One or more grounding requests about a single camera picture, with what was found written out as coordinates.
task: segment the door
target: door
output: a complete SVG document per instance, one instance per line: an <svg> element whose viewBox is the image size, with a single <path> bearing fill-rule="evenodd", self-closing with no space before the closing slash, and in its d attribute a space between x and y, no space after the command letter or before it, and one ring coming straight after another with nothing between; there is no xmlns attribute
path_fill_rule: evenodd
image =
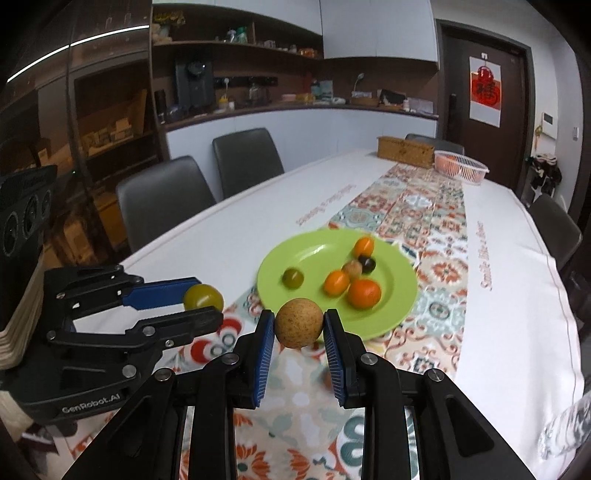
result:
<svg viewBox="0 0 591 480"><path fill-rule="evenodd" d="M472 33L469 33L470 40L455 35L456 30L443 30L447 100L444 138L463 145L467 156L484 163L490 169L487 179L515 190L524 163L528 125L525 59L516 48L507 46L505 51L488 46L495 39ZM487 56L487 62L500 67L498 127L470 118L470 57L482 59L482 54ZM498 71L498 68L491 66L491 70ZM480 104L473 104L473 115L483 118Z"/></svg>

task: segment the round fruit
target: round fruit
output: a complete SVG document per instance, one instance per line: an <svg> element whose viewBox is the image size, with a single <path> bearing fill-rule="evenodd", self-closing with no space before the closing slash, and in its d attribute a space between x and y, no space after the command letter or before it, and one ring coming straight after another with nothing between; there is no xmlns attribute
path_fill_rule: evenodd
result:
<svg viewBox="0 0 591 480"><path fill-rule="evenodd" d="M382 289L373 280L360 278L349 287L347 300L356 309L370 309L382 298Z"/></svg>
<svg viewBox="0 0 591 480"><path fill-rule="evenodd" d="M343 268L341 268L341 270L345 272L351 280L355 280L356 278L359 278L361 276L363 272L363 267L361 266L361 263L359 263L359 261L351 260L350 262L347 262L345 265L343 265Z"/></svg>
<svg viewBox="0 0 591 480"><path fill-rule="evenodd" d="M199 283L193 285L185 292L183 304L185 310L215 307L221 312L223 310L223 297L222 294L211 285Z"/></svg>
<svg viewBox="0 0 591 480"><path fill-rule="evenodd" d="M288 268L283 272L281 281L287 288L295 290L304 283L304 274L297 268Z"/></svg>
<svg viewBox="0 0 591 480"><path fill-rule="evenodd" d="M359 263L361 263L361 269L365 275L369 275L371 272L375 270L375 260L373 259L373 257L360 255Z"/></svg>
<svg viewBox="0 0 591 480"><path fill-rule="evenodd" d="M345 272L342 270L335 270L334 272L330 272L329 276L326 277L323 288L326 294L330 297L338 297L347 290L349 282L349 276Z"/></svg>
<svg viewBox="0 0 591 480"><path fill-rule="evenodd" d="M324 314L308 299L293 299L275 316L275 336L287 348L302 348L314 343L322 332Z"/></svg>
<svg viewBox="0 0 591 480"><path fill-rule="evenodd" d="M374 239L370 236L361 237L357 240L355 247L353 248L353 256L357 258L360 255L366 255L370 257L374 253Z"/></svg>

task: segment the chair backrest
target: chair backrest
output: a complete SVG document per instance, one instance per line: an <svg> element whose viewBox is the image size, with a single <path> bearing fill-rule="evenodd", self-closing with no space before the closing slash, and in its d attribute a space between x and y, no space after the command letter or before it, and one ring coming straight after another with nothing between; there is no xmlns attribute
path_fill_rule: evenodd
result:
<svg viewBox="0 0 591 480"><path fill-rule="evenodd" d="M408 134L405 140L414 140L415 142L426 143L435 147L435 150L445 150L446 152L466 155L464 147L457 143L448 142L439 138L427 137L426 135Z"/></svg>
<svg viewBox="0 0 591 480"><path fill-rule="evenodd" d="M573 256L583 236L571 217L550 195L540 195L529 209L548 252L560 270Z"/></svg>
<svg viewBox="0 0 591 480"><path fill-rule="evenodd" d="M279 153L266 128L214 138L213 150L224 198L284 173Z"/></svg>
<svg viewBox="0 0 591 480"><path fill-rule="evenodd" d="M119 183L117 198L132 252L216 203L189 156L146 168Z"/></svg>

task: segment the small brown fruit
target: small brown fruit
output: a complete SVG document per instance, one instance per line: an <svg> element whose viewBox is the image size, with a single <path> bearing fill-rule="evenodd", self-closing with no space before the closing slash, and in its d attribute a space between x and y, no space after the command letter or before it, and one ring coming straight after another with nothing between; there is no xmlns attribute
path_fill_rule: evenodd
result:
<svg viewBox="0 0 591 480"><path fill-rule="evenodd" d="M343 265L341 270L349 276L351 281L353 281L361 276L363 267L358 260L351 260L350 262L347 262L345 265Z"/></svg>
<svg viewBox="0 0 591 480"><path fill-rule="evenodd" d="M313 301L293 299L275 316L275 336L287 348L302 348L316 341L322 332L324 313Z"/></svg>

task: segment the patterned table runner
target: patterned table runner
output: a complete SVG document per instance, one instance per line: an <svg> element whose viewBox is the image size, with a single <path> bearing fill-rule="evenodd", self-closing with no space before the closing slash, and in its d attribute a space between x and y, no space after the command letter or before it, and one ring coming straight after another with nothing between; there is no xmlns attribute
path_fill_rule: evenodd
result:
<svg viewBox="0 0 591 480"><path fill-rule="evenodd" d="M397 368L422 373L437 367L453 377L460 357L467 295L462 184L434 170L392 165L334 215L328 228L370 232L400 249L417 272L419 295L411 313L396 329L365 342L367 350ZM238 336L253 332L262 308L253 287L225 310L217 333L180 348L158 367L176 372L202 368L231 351ZM360 478L363 409L338 406L323 345L297 351L276 342L274 349L261 407L234 414L238 480ZM183 437L182 480L187 479L192 420L190 409ZM407 433L413 478L418 479L410 411Z"/></svg>

